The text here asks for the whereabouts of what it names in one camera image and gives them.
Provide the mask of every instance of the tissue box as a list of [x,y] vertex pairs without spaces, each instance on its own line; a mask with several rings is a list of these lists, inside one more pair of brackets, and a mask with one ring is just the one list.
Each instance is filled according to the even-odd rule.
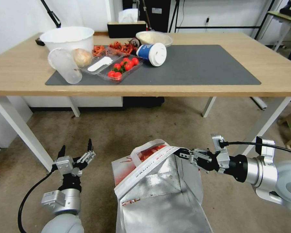
[[136,23],[109,22],[107,26],[110,38],[133,38],[137,32],[146,31],[145,21],[137,21]]

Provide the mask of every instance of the table leg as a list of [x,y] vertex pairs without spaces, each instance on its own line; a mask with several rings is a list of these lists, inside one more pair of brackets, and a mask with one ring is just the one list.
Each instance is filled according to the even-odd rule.
[[[267,109],[262,113],[256,124],[252,127],[251,131],[247,134],[244,141],[255,142],[256,136],[263,136],[266,130],[273,124],[290,101],[291,97],[274,98],[274,100],[269,103]],[[235,155],[247,155],[252,148],[252,145],[240,145],[237,148]]]
[[266,103],[264,103],[264,101],[260,97],[251,97],[251,98],[261,110],[265,110],[267,108]]
[[6,96],[0,96],[0,113],[31,149],[35,156],[40,160],[40,162],[45,166],[45,168],[48,171],[51,171],[53,160]]
[[282,33],[280,34],[278,41],[276,42],[276,44],[272,48],[274,51],[278,50],[278,48],[281,45],[282,41],[284,40],[285,36],[288,34],[288,32],[291,29],[291,25],[286,23],[286,22],[283,22],[282,25],[284,26],[284,29],[283,29]]
[[68,99],[68,101],[70,103],[70,106],[72,108],[72,111],[73,111],[74,115],[76,117],[80,117],[80,111],[78,109],[78,106],[75,104],[74,99],[71,96],[67,96],[67,99]]
[[209,97],[209,99],[207,101],[207,104],[206,104],[206,106],[205,106],[205,108],[204,108],[204,110],[203,110],[203,112],[201,114],[204,118],[206,118],[208,116],[208,114],[210,112],[210,109],[213,106],[213,103],[216,100],[216,98],[217,97],[214,97],[214,96],[213,97]]

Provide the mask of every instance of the paper cup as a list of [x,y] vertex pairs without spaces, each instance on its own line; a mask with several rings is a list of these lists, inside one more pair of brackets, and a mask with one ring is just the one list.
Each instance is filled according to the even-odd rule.
[[150,61],[153,66],[160,66],[166,60],[167,50],[162,43],[156,43],[153,45],[141,45],[136,54]]

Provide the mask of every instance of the tissue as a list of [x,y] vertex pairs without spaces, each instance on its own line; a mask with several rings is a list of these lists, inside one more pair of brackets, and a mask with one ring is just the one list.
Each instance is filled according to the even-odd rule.
[[119,12],[119,23],[136,23],[138,21],[138,9],[126,9]]

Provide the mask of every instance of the black stand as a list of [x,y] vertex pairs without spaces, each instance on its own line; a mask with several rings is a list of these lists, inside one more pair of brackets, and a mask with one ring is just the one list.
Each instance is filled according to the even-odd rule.
[[[51,11],[49,9],[49,7],[46,5],[45,1],[44,0],[41,0],[43,6],[45,7],[46,11],[48,12],[48,15],[51,17],[51,19],[53,20],[54,24],[56,25],[57,28],[60,28],[61,27],[61,21],[59,20],[59,18],[57,17],[57,15]],[[44,46],[44,42],[40,40],[40,38],[37,38],[36,39],[36,43],[37,45],[40,45],[40,46]]]
[[[274,5],[274,2],[275,0],[272,0],[269,7],[268,7],[268,10],[267,11],[270,11],[271,8],[273,7]],[[172,24],[174,22],[174,18],[175,18],[175,14],[176,14],[176,11],[177,11],[177,15],[176,15],[176,26],[175,26],[175,33],[176,33],[176,30],[177,29],[219,29],[219,28],[228,28],[228,29],[232,29],[232,28],[247,28],[247,29],[258,29],[254,39],[257,39],[258,38],[258,35],[263,27],[263,24],[267,18],[267,13],[265,14],[263,20],[262,20],[262,23],[260,26],[239,26],[239,27],[229,27],[229,26],[224,26],[224,27],[178,27],[177,26],[177,21],[178,21],[178,12],[179,12],[179,6],[180,6],[180,0],[176,0],[176,5],[175,5],[175,9],[174,9],[174,13],[172,15],[172,19],[171,19],[171,23],[170,23],[170,27],[169,27],[169,33],[171,32],[171,28],[172,28]]]

